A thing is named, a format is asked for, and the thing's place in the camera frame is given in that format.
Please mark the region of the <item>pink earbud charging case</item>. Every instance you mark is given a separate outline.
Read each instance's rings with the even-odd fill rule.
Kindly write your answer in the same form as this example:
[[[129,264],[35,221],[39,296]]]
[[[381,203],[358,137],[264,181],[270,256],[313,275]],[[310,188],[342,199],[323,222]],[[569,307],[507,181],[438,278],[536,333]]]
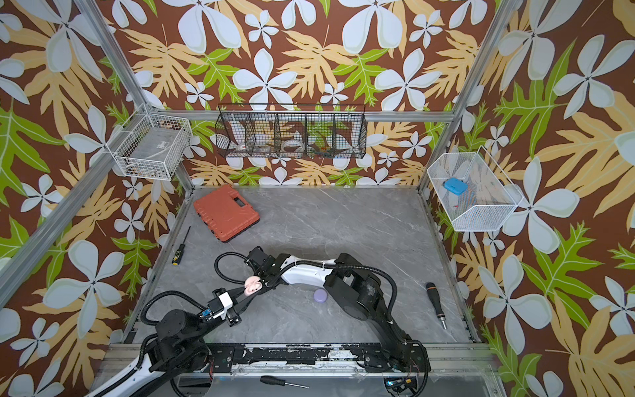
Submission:
[[[258,276],[250,276],[244,283],[244,296],[256,294],[263,288],[261,278]]]

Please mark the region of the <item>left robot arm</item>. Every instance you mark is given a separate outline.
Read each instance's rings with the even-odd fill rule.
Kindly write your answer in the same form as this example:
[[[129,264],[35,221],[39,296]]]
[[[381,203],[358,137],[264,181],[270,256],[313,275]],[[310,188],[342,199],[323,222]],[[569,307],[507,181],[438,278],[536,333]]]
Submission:
[[[142,322],[154,327],[155,332],[144,338],[133,362],[89,395],[149,396],[166,383],[175,384],[177,376],[205,368],[210,350],[204,336],[224,323],[239,324],[240,309],[263,288],[258,276],[238,281],[237,285],[236,289],[216,289],[205,305],[177,290],[157,294],[141,312]],[[147,312],[152,304],[168,296],[188,301],[199,312],[173,309],[161,320],[149,319]]]

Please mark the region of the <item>purple earbud charging case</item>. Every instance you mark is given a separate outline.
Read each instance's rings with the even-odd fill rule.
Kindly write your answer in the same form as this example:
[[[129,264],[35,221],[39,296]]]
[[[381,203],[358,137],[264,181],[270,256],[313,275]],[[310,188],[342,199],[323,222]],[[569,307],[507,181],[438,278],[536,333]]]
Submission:
[[[327,302],[328,293],[327,291],[325,291],[325,289],[317,289],[316,291],[314,291],[313,298],[315,302],[323,304]]]

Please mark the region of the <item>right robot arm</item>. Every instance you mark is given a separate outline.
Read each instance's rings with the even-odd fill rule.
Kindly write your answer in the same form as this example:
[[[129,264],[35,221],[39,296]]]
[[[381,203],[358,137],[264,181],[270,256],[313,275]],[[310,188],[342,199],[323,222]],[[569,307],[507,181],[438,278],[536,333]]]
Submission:
[[[364,365],[370,372],[431,370],[425,347],[403,331],[392,314],[398,289],[387,272],[363,266],[347,253],[312,261],[286,254],[270,256],[259,246],[250,251],[245,263],[259,279],[261,293],[281,285],[319,287],[346,314],[368,323],[379,340]]]

